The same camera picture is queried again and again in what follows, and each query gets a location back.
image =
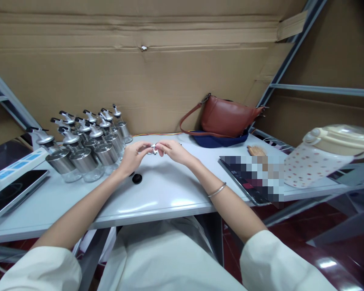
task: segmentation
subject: white table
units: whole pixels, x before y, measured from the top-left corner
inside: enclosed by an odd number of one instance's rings
[[[253,135],[249,135],[243,144],[216,149],[202,148],[186,134],[141,136],[135,137],[134,142],[146,140],[155,143],[161,139],[175,139],[180,142],[251,206],[253,204],[218,163],[219,156],[249,155],[247,145],[263,147],[268,156],[285,156],[281,151]],[[85,183],[80,180],[67,184],[47,162],[43,162],[35,169],[50,170],[49,178],[23,204],[0,219],[0,242],[39,237],[70,207],[106,178],[102,177],[94,183]],[[143,181],[135,185],[131,178],[126,179],[107,201],[90,229],[215,211],[195,176],[185,166],[175,163],[168,156],[162,158],[159,155],[147,155],[136,173],[143,176]],[[347,187],[324,178],[306,189],[285,185],[284,198],[285,201],[290,201],[340,195],[358,188],[364,188],[364,186]]]

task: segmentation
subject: white sleeve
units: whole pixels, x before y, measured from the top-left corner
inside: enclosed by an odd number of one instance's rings
[[[249,239],[240,258],[243,285],[248,291],[335,291],[321,274],[268,230]]]
[[[81,267],[59,247],[37,247],[24,255],[0,280],[1,290],[78,290]]]

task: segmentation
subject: white water bottle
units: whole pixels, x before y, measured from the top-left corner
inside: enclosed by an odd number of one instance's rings
[[[344,124],[317,127],[285,159],[284,182],[306,188],[359,158],[364,158],[364,128]]]

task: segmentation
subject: polka dot bottle cover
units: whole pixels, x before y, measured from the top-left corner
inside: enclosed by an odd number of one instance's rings
[[[301,143],[284,161],[284,182],[306,188],[350,163],[353,156],[342,156]]]

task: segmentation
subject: white shirt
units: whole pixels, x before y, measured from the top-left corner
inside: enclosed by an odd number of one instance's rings
[[[194,217],[123,227],[98,290],[336,290],[317,268],[267,230],[245,245],[241,285],[215,259]],[[0,290],[77,290],[80,266],[70,251],[38,247],[1,279]]]

